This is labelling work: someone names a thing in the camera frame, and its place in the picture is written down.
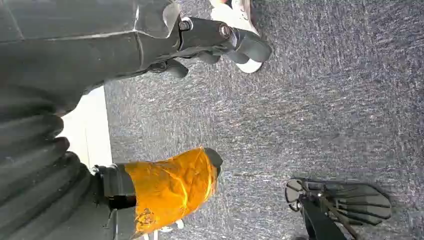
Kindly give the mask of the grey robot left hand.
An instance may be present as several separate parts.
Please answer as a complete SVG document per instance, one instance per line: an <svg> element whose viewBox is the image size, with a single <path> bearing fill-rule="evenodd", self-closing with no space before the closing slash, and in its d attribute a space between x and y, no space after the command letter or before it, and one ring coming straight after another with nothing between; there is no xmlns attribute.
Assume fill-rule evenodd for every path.
<svg viewBox="0 0 424 240"><path fill-rule="evenodd" d="M232 24L181 17L173 0L3 0L0 3L0 237L137 240L196 211L222 158L198 147L167 160L95 166L69 151L63 116L106 82L188 69L178 58L263 63L248 1L220 5Z"/></svg>

